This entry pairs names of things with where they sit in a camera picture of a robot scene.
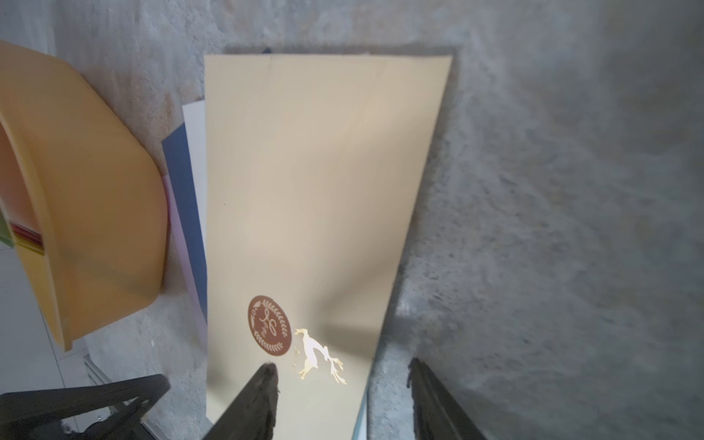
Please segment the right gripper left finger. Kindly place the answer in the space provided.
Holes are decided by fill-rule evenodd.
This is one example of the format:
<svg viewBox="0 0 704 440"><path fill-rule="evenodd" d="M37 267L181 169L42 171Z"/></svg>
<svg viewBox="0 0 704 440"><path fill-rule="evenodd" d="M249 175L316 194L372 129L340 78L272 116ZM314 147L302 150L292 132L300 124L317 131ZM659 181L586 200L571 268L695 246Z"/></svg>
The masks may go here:
<svg viewBox="0 0 704 440"><path fill-rule="evenodd" d="M276 365L263 364L203 440L272 440L278 379Z"/></svg>

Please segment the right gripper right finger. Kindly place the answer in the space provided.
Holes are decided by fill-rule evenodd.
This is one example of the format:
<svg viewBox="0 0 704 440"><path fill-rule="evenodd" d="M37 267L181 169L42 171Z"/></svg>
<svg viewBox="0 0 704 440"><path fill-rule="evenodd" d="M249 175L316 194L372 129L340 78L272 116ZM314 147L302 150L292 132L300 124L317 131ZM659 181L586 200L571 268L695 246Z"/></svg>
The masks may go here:
<svg viewBox="0 0 704 440"><path fill-rule="evenodd" d="M414 435L417 440L487 439L447 387L418 357L409 365L407 386L414 401Z"/></svg>

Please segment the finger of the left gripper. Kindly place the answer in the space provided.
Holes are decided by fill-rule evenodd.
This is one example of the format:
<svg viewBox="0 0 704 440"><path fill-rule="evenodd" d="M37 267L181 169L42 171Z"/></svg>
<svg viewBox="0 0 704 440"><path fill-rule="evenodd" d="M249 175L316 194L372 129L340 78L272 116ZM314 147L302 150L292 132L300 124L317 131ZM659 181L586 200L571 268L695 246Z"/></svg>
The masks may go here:
<svg viewBox="0 0 704 440"><path fill-rule="evenodd" d="M168 379L151 375L78 388L9 392L1 396L3 439L152 439L142 417L170 390ZM63 421L102 409L114 412L82 432Z"/></svg>

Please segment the light blue envelope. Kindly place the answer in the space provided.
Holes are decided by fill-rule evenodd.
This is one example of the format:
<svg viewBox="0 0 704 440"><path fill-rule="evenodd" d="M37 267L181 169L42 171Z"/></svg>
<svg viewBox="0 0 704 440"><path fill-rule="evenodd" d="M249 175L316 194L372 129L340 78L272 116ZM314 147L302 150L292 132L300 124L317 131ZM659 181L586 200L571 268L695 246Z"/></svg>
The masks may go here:
<svg viewBox="0 0 704 440"><path fill-rule="evenodd" d="M368 439L368 394L365 394L362 400L352 439Z"/></svg>

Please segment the purple envelope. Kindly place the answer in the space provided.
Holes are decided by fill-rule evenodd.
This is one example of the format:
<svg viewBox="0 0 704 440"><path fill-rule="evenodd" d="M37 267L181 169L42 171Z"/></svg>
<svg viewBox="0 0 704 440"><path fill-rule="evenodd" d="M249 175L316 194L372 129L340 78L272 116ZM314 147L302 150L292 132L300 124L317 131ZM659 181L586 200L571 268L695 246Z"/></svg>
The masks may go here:
<svg viewBox="0 0 704 440"><path fill-rule="evenodd" d="M162 177L162 181L165 187L165 192L167 194L167 200L169 203L170 231L172 231L174 247L176 249L181 264L181 273L183 274L187 291L187 298L191 308L190 316L192 317L192 322L195 326L198 344L203 351L207 351L207 324L205 322L205 317L200 306L199 297L197 294L196 284L194 280L191 258L187 249L186 237L184 235L181 218L178 214L177 203L172 189L170 176L168 176L168 174L165 174Z"/></svg>

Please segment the light green envelope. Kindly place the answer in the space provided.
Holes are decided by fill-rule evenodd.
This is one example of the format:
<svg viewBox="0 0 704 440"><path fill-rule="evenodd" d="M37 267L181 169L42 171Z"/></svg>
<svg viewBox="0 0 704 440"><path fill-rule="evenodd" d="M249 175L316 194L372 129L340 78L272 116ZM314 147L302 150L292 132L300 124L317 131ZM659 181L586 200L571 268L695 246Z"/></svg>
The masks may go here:
<svg viewBox="0 0 704 440"><path fill-rule="evenodd" d="M2 212L0 212L0 241L10 248L15 247L10 226L7 223L7 220L5 220Z"/></svg>

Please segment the yellow storage tray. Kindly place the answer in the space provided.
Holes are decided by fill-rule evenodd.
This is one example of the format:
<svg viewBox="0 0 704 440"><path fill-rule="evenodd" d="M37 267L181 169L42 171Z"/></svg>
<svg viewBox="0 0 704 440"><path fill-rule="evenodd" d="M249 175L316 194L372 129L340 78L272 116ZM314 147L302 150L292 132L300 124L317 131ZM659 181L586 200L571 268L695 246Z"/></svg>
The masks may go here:
<svg viewBox="0 0 704 440"><path fill-rule="evenodd" d="M1 45L1 212L42 236L16 245L64 349L152 304L168 204L150 154L69 63Z"/></svg>

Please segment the tan envelope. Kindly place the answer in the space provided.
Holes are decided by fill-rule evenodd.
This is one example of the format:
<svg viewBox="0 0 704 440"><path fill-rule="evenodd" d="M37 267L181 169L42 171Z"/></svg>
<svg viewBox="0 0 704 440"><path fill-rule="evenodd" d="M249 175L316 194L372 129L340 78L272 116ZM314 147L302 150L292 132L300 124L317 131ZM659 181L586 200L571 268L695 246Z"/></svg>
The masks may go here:
<svg viewBox="0 0 704 440"><path fill-rule="evenodd" d="M350 439L452 57L205 57L206 414L266 363L277 439Z"/></svg>

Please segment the navy blue envelope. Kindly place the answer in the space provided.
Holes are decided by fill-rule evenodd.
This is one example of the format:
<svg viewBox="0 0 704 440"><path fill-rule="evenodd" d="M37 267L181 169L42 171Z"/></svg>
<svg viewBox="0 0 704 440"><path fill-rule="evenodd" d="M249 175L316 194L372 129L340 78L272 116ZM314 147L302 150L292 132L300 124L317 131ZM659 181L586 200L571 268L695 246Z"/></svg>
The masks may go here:
<svg viewBox="0 0 704 440"><path fill-rule="evenodd" d="M194 180L186 137L185 124L178 126L161 141L168 176L177 203L191 258L192 272L196 284L200 306L207 322L207 268L205 247L196 203Z"/></svg>

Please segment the yellow envelope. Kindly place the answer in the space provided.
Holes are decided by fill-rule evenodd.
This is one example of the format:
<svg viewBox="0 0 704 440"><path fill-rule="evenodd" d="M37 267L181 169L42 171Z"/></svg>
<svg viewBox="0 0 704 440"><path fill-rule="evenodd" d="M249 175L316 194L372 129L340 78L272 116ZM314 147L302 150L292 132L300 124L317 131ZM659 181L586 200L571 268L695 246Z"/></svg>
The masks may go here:
<svg viewBox="0 0 704 440"><path fill-rule="evenodd" d="M16 245L24 247L25 249L29 249L39 255L44 255L44 248L40 242L36 242L35 240L25 238L24 236L15 236L16 238Z"/></svg>

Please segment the red envelope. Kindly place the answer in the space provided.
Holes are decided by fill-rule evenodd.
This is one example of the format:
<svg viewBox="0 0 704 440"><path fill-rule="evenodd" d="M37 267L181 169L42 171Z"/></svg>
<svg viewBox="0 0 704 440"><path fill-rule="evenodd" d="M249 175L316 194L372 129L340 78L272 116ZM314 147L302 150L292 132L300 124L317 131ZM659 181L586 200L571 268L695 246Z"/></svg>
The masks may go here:
<svg viewBox="0 0 704 440"><path fill-rule="evenodd" d="M14 222L11 222L10 226L12 228L13 233L18 238L18 240L22 240L23 242L31 243L33 246L38 247L38 248L43 247L42 236L40 233L33 231L31 229L28 229L27 227L22 227L22 225L18 225Z"/></svg>

